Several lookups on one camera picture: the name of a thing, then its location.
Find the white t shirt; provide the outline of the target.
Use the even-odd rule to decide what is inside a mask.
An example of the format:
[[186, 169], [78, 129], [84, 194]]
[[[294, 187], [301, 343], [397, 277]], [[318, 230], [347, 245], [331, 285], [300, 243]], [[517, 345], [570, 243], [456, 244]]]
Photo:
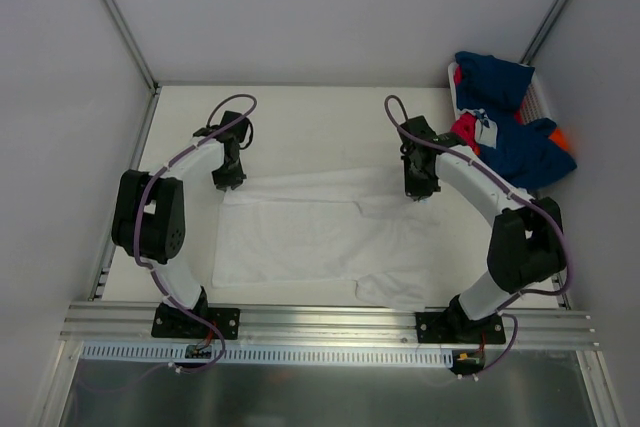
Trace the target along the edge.
[[447, 298], [438, 226], [391, 167], [258, 178], [223, 198], [212, 283], [351, 281], [361, 301], [417, 311]]

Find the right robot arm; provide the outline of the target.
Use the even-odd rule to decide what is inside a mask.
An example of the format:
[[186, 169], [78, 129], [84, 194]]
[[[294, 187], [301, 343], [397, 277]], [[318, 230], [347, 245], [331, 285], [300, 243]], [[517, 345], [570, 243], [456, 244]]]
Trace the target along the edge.
[[398, 133], [405, 195], [422, 201], [447, 183], [491, 227], [485, 273], [456, 295], [433, 324], [459, 342], [470, 342], [531, 285], [567, 267], [559, 206], [517, 191], [460, 136], [436, 134], [423, 116], [405, 120]]

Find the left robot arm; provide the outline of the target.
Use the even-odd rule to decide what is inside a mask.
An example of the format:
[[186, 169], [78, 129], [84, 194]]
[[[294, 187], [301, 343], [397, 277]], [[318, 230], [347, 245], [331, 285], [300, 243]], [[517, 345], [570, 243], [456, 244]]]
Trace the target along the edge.
[[209, 324], [204, 287], [182, 252], [188, 203], [203, 190], [240, 187], [246, 179], [240, 155], [252, 140], [249, 118], [226, 111], [219, 125], [198, 129], [187, 147], [156, 170], [130, 169], [120, 178], [112, 242], [150, 274], [185, 336], [197, 337]]

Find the pink t shirt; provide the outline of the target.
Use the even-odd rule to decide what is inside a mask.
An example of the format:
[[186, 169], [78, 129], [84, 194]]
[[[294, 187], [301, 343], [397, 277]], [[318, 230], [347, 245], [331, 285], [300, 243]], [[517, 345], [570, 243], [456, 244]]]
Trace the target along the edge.
[[458, 135], [474, 151], [478, 150], [478, 145], [475, 139], [476, 122], [477, 119], [473, 114], [464, 113], [451, 127], [451, 131]]

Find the blue t shirt pile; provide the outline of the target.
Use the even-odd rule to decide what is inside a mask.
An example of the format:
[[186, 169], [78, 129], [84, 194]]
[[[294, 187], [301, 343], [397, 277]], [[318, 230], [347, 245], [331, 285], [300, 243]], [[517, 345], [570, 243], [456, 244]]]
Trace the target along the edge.
[[533, 67], [468, 51], [457, 52], [455, 63], [456, 107], [476, 118], [475, 150], [485, 164], [526, 190], [548, 187], [576, 170], [572, 155], [557, 143], [555, 121], [518, 119]]

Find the white plastic basket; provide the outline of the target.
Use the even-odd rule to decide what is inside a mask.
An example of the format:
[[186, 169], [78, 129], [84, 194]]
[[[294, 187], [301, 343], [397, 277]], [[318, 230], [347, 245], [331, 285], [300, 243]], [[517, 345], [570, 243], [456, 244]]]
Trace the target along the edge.
[[[451, 93], [453, 115], [457, 120], [461, 115], [461, 110], [457, 107], [457, 94], [456, 94], [456, 72], [458, 70], [458, 64], [451, 62], [447, 67], [447, 74], [449, 80], [449, 88]], [[525, 98], [521, 104], [521, 107], [516, 114], [516, 119], [521, 124], [529, 124], [538, 119], [552, 118], [551, 109], [545, 98], [541, 82], [536, 74], [533, 75], [531, 83], [527, 89]]]

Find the orange t shirt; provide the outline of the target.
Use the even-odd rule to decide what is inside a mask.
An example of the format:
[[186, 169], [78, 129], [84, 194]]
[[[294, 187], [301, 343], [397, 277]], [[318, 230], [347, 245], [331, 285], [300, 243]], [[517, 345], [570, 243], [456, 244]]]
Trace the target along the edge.
[[564, 133], [560, 128], [556, 127], [548, 136], [548, 139], [563, 151], [567, 153], [571, 152], [571, 147], [569, 145], [569, 142], [567, 141]]

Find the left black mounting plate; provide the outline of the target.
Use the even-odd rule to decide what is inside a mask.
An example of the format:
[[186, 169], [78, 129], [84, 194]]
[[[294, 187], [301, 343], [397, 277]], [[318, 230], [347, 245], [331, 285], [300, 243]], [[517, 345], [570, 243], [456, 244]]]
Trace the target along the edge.
[[[216, 327], [225, 340], [236, 340], [240, 327], [240, 313], [236, 308], [207, 306], [201, 318]], [[151, 336], [159, 339], [204, 340], [211, 329], [187, 316], [179, 309], [160, 304], [151, 327]]]

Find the black mounting plate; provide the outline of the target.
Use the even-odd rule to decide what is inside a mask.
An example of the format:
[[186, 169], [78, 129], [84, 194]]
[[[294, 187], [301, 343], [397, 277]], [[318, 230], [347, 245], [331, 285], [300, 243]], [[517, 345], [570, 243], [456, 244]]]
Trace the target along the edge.
[[502, 319], [496, 314], [468, 320], [449, 311], [416, 312], [415, 323], [420, 344], [502, 345], [506, 342]]
[[[240, 327], [240, 313], [236, 308], [207, 306], [201, 318], [216, 327], [225, 340], [236, 340]], [[151, 336], [159, 339], [204, 340], [211, 329], [187, 316], [179, 309], [160, 304], [151, 327]]]

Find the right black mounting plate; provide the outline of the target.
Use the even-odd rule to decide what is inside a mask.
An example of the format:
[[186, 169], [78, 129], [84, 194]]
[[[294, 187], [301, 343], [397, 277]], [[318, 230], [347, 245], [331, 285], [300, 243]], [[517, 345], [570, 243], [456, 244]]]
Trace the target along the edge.
[[449, 311], [416, 312], [415, 323], [420, 344], [502, 345], [506, 342], [502, 319], [496, 314], [468, 320]]

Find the aluminium front rail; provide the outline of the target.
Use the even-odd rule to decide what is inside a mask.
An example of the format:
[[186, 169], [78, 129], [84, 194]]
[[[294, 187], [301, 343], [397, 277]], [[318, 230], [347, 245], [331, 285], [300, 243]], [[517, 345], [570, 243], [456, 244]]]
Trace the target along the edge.
[[[232, 341], [241, 345], [414, 347], [431, 333], [432, 320], [414, 313], [372, 307], [239, 305]], [[74, 302], [68, 308], [63, 340], [150, 341], [156, 305], [148, 302]], [[602, 341], [591, 316], [564, 309], [510, 309], [493, 332], [515, 335], [520, 350], [600, 351]]]

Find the left corner aluminium post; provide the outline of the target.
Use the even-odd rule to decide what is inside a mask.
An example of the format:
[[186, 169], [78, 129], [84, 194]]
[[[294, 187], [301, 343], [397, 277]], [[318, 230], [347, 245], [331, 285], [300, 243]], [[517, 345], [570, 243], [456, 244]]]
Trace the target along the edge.
[[144, 84], [151, 92], [156, 92], [158, 81], [146, 61], [117, 0], [100, 0], [114, 28], [124, 44], [129, 56], [136, 66]]

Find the corner aluminium post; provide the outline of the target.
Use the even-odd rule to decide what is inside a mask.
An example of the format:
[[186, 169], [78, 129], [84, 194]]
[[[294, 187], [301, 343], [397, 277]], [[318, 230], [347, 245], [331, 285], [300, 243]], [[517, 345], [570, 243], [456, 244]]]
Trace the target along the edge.
[[124, 44], [129, 56], [136, 66], [144, 84], [151, 92], [156, 92], [158, 81], [146, 61], [117, 0], [100, 0], [114, 28]]
[[522, 64], [530, 65], [535, 61], [570, 2], [571, 0], [553, 0], [551, 2], [520, 58]]

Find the right corner aluminium post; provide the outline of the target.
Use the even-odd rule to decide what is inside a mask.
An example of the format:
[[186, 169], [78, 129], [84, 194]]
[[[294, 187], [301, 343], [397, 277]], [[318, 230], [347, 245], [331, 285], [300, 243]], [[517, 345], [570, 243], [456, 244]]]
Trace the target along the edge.
[[551, 2], [520, 58], [522, 64], [530, 65], [535, 61], [570, 2], [571, 0], [553, 0]]

